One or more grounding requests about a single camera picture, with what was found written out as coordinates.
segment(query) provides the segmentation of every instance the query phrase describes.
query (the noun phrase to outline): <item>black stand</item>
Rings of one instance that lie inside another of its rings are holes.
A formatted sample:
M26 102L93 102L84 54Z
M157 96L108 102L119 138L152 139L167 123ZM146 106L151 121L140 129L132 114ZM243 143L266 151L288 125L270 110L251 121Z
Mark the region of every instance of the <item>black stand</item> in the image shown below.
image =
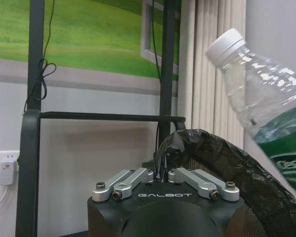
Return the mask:
M36 83L41 68L44 29L44 0L31 0L30 7L30 39L29 39L29 68L28 95ZM39 180L39 142L41 119L88 119L88 120L117 120L117 121L154 121L159 124L159 143L170 134L170 123L176 129L185 129L185 118L171 116L172 74L174 58L175 34L175 1L164 1L162 68L160 92L160 116L116 115L93 113L41 113L41 103L33 96L28 100L27 111L23 115L21 130L20 170L18 180L18 200L16 213L16 237L37 236L37 207ZM41 85L38 86L35 97L41 96ZM87 232L70 235L72 237L86 236Z

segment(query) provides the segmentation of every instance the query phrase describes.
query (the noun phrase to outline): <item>white bottle cap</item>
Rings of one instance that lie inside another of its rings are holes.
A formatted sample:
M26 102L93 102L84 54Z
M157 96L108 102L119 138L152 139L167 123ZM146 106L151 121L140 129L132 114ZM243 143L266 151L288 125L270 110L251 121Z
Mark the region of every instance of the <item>white bottle cap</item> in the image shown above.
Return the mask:
M234 28L223 33L206 51L208 59L217 67L246 42Z

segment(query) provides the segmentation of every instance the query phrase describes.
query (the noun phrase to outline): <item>green bottle label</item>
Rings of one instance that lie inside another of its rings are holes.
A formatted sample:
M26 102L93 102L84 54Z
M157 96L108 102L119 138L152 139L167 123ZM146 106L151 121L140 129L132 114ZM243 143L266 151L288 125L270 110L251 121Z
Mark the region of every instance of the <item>green bottle label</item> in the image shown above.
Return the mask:
M259 146L296 189L296 132Z

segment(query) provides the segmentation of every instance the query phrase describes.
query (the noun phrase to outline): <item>electrical cable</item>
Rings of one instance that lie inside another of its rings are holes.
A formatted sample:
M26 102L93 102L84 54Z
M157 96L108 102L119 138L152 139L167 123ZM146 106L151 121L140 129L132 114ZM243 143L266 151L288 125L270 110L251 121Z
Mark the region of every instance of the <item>electrical cable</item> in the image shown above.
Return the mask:
M158 65L158 56L157 56L157 49L156 49L156 41L154 36L154 0L152 0L152 13L151 13L151 33L152 33L152 44L153 44L153 50L154 50L154 58L156 60L156 66L157 66L157 72L158 72L158 78L159 82L161 83L161 73ZM159 135L159 123L157 125L157 131L156 131L156 141L155 141L155 152L157 151L159 144L158 144L158 135Z
M4 193L3 193L2 197L0 198L0 203L4 200L7 191L8 191L8 187L6 186L6 187L5 187L5 190L4 190Z
M43 96L37 98L37 97L34 97L37 101L42 101L43 99L45 99L47 97L47 86L46 86L46 82L45 82L45 77L53 74L56 70L57 70L57 66L55 63L49 63L47 61L47 59L45 58L46 56L46 52L47 52L47 48L48 48L48 44L49 44L49 41L50 41L50 38L51 38L51 24L52 24L52 21L53 21L53 17L54 17L54 9L55 9L55 0L53 0L53 4L52 4L52 9L51 9L51 14L50 14L50 18L49 18L49 24L48 24L48 37L47 37L47 41L46 41L46 45L44 47L44 51L43 51L43 58L39 61L38 63L38 66L39 68L41 68L41 71L40 71L40 74L36 80L36 82L34 83L33 87L32 87L32 90L31 90L31 93L29 94L29 96L27 97L25 103L24 103L24 108L23 108L23 112L25 112L26 110L26 107L27 107L27 103L29 101L29 98L31 96L34 96L34 92L37 88L37 85L43 85L43 91L44 91L44 94ZM47 74L44 74L46 69L50 66L53 66L54 69L47 73Z

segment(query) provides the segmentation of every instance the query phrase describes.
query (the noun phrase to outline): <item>plastic water bottle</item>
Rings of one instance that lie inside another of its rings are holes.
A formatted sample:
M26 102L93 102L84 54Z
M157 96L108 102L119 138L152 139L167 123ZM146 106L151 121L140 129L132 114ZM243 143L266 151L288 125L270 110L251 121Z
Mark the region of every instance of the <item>plastic water bottle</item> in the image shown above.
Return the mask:
M206 52L224 74L227 96L244 128L296 189L296 74L250 51L230 29Z

